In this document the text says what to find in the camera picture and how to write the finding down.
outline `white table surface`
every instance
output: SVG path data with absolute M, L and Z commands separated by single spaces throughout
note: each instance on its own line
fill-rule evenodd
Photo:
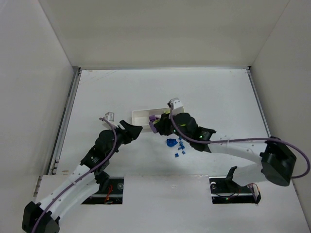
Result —
M 44 176 L 41 199 L 66 178 Z M 208 176 L 125 176 L 122 205 L 79 205 L 60 233 L 308 233 L 292 186 L 261 182 L 255 204 L 212 204 Z
M 245 69 L 84 70 L 57 174 L 73 171 L 94 145 L 105 129 L 99 117 L 106 112 L 114 112 L 116 122 L 131 123 L 133 110 L 165 108 L 174 97 L 180 98 L 200 126 L 236 138 L 267 136 Z M 232 156 L 201 153 L 186 144 L 186 154 L 175 159 L 177 147 L 169 148 L 165 141 L 165 136 L 143 132 L 120 147 L 106 171 L 111 176 L 226 175 L 232 166 L 250 164 Z
M 94 145 L 105 129 L 99 117 L 111 111 L 117 122 L 131 123 L 133 110 L 163 108 L 174 97 L 200 126 L 235 138 L 267 136 L 245 69 L 84 70 L 57 175 L 44 176 L 38 200 L 56 188 Z M 198 152 L 188 145 L 186 154 L 175 158 L 177 148 L 168 148 L 165 140 L 144 131 L 121 146 L 105 171 L 125 176 L 123 205 L 79 206 L 62 223 L 62 232 L 309 232 L 292 184 L 284 188 L 259 183 L 259 206 L 213 205 L 204 175 L 226 175 L 232 166 L 251 162 Z M 172 191 L 172 185 L 181 189 Z

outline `blue object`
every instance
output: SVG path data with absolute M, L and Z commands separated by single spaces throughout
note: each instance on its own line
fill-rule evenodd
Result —
M 177 142 L 176 139 L 173 139 L 173 138 L 168 138 L 168 139 L 166 139 L 166 145 L 167 145 L 168 147 L 173 147 L 173 146 L 175 146 L 177 143 L 178 143 L 178 142 Z

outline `small blue piece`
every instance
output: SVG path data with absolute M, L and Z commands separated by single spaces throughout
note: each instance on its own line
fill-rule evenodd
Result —
M 177 143 L 178 143 L 178 142 L 177 142 L 176 139 L 173 139 L 173 138 L 168 138 L 168 139 L 166 139 L 166 145 L 167 145 L 168 147 L 173 147 L 173 146 L 175 146 Z

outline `purple cable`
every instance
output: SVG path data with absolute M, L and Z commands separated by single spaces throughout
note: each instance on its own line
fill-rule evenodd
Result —
M 80 180 L 82 180 L 85 176 L 87 176 L 89 173 L 93 172 L 94 170 L 98 169 L 101 165 L 103 165 L 108 159 L 110 159 L 110 157 L 114 154 L 114 149 L 116 147 L 117 144 L 117 134 L 115 129 L 113 128 L 113 126 L 104 118 L 102 118 L 102 120 L 104 122 L 106 122 L 109 127 L 111 128 L 113 135 L 114 135 L 114 142 L 113 142 L 113 146 L 111 151 L 109 152 L 109 154 L 107 155 L 107 157 L 101 161 L 97 166 L 93 167 L 91 170 L 89 170 L 88 172 L 84 173 L 82 176 L 80 176 L 78 179 L 76 179 L 74 182 L 78 183 Z M 74 184 L 71 183 L 70 185 L 68 185 L 63 191 L 61 191 L 51 202 L 50 204 L 47 206 L 47 208 L 42 212 L 42 214 L 40 215 L 40 217 L 38 218 L 38 220 L 35 222 L 35 225 L 33 227 L 33 230 L 31 231 L 31 233 L 35 233 L 38 224 L 40 222 L 40 220 L 42 219 L 42 217 L 45 215 L 45 213 L 50 209 L 50 207 L 64 194 L 66 193 L 71 187 L 73 187 Z
M 271 142 L 279 142 L 279 143 L 282 143 L 282 144 L 285 144 L 291 148 L 293 148 L 294 150 L 298 151 L 303 157 L 304 159 L 306 160 L 307 162 L 307 170 L 302 173 L 301 175 L 299 176 L 292 176 L 292 179 L 297 179 L 297 178 L 301 178 L 301 177 L 304 177 L 306 176 L 309 172 L 310 172 L 310 161 L 308 159 L 308 157 L 306 156 L 306 154 L 301 150 L 299 149 L 298 147 L 296 147 L 295 145 L 289 143 L 289 142 L 286 142 L 286 141 L 283 141 L 283 140 L 279 140 L 279 139 L 275 139 L 275 138 L 265 138 L 265 137 L 254 137 L 254 138 L 239 138 L 239 139 L 231 139 L 231 140 L 218 140 L 218 141 L 198 141 L 198 140 L 194 140 L 190 137 L 187 137 L 186 135 L 184 135 L 180 129 L 177 127 L 173 117 L 172 117 L 172 113 L 173 113 L 173 108 L 171 108 L 171 122 L 172 122 L 172 125 L 174 126 L 174 128 L 177 130 L 177 132 L 186 140 L 190 141 L 190 142 L 195 142 L 195 143 L 200 143 L 200 144 L 213 144 L 213 143 L 224 143 L 224 142 L 245 142 L 245 141 L 271 141 Z

